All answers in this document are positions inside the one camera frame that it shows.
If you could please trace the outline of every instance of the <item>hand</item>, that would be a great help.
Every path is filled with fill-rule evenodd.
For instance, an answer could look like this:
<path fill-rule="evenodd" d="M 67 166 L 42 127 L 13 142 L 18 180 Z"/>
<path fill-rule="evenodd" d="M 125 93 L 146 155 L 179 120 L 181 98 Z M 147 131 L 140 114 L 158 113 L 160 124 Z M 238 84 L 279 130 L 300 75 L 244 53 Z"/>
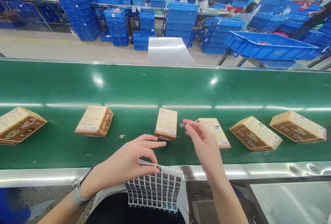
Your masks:
<path fill-rule="evenodd" d="M 155 166 L 138 164 L 141 157 L 150 158 L 154 164 L 158 163 L 152 149 L 165 146 L 167 143 L 156 142 L 157 140 L 158 137 L 144 134 L 124 144 L 89 173 L 81 186 L 82 196 L 89 198 L 104 188 L 139 176 L 159 173 L 160 170 Z"/>
<path fill-rule="evenodd" d="M 195 152 L 207 177 L 224 172 L 223 162 L 215 136 L 200 122 L 184 119 L 186 135 L 193 141 Z"/>

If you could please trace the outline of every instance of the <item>sticker sheet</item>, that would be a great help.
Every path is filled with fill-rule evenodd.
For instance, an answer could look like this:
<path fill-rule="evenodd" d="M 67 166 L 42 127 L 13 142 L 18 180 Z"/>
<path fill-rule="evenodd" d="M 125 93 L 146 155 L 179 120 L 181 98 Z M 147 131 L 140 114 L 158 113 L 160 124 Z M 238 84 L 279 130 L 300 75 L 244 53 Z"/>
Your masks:
<path fill-rule="evenodd" d="M 177 213 L 177 196 L 182 171 L 139 160 L 141 165 L 155 166 L 159 174 L 141 176 L 125 182 L 129 206 L 152 207 Z"/>

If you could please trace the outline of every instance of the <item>person's left hand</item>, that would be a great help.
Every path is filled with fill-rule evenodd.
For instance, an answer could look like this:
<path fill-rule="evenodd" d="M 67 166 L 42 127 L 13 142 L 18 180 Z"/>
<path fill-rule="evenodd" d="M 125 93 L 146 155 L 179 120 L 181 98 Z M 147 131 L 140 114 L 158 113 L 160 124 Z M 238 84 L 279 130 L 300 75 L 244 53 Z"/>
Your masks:
<path fill-rule="evenodd" d="M 150 158 L 154 164 L 158 163 L 152 149 L 165 146 L 167 143 L 156 142 L 157 139 L 153 135 L 144 134 L 124 144 L 89 173 L 81 185 L 82 196 L 89 198 L 104 188 L 142 175 L 159 173 L 160 170 L 155 166 L 138 164 L 141 157 Z"/>

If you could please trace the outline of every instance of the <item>yellow floor line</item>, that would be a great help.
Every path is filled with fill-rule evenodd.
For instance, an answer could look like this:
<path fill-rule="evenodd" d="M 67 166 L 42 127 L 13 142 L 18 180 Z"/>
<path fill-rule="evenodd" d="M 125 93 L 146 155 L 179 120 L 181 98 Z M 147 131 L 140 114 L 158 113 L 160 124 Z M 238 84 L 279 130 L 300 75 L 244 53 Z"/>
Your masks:
<path fill-rule="evenodd" d="M 0 38 L 4 41 L 16 41 L 16 42 L 36 42 L 36 43 L 58 43 L 58 44 L 72 44 L 72 45 L 97 45 L 97 46 L 114 46 L 111 43 L 91 43 L 91 42 L 65 42 L 65 41 L 55 41 L 55 40 L 36 40 L 36 39 L 13 39 L 13 38 Z M 190 47 L 190 50 L 200 50 L 199 48 Z"/>

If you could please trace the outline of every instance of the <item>brown and white box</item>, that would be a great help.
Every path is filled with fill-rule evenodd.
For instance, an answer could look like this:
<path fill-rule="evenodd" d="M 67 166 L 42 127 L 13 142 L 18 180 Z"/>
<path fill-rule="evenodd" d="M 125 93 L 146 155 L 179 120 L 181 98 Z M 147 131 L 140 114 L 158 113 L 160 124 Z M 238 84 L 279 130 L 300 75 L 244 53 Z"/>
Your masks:
<path fill-rule="evenodd" d="M 17 107 L 0 117 L 0 144 L 18 145 L 46 123 L 40 115 Z"/>
<path fill-rule="evenodd" d="M 293 111 L 274 116 L 270 126 L 299 144 L 327 140 L 324 127 Z"/>
<path fill-rule="evenodd" d="M 88 106 L 75 133 L 88 137 L 106 137 L 113 112 L 105 106 Z"/>
<path fill-rule="evenodd" d="M 258 121 L 255 117 L 245 118 L 230 128 L 252 152 L 276 150 L 282 138 Z"/>
<path fill-rule="evenodd" d="M 168 141 L 177 137 L 177 111 L 160 108 L 155 136 Z"/>
<path fill-rule="evenodd" d="M 221 150 L 231 148 L 231 145 L 216 118 L 199 118 L 196 122 L 200 122 L 215 136 L 218 147 Z"/>

